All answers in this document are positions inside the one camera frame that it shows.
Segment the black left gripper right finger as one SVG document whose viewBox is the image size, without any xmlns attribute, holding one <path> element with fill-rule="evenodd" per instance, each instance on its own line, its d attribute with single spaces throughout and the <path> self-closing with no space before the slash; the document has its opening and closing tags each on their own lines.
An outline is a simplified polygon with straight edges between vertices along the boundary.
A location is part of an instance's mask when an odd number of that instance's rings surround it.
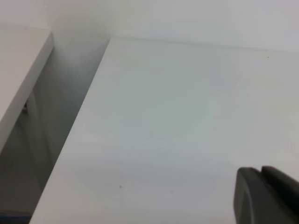
<svg viewBox="0 0 299 224">
<path fill-rule="evenodd" d="M 277 201 L 299 223 L 299 182 L 271 166 L 263 166 L 261 174 L 273 189 Z"/>
</svg>

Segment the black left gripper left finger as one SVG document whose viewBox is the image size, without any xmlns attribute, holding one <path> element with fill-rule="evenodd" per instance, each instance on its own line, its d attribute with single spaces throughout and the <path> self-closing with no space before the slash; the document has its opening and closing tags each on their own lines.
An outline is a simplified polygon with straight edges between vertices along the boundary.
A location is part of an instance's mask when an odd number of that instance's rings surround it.
<svg viewBox="0 0 299 224">
<path fill-rule="evenodd" d="M 237 224 L 291 224 L 292 213 L 254 168 L 237 170 L 234 213 Z"/>
</svg>

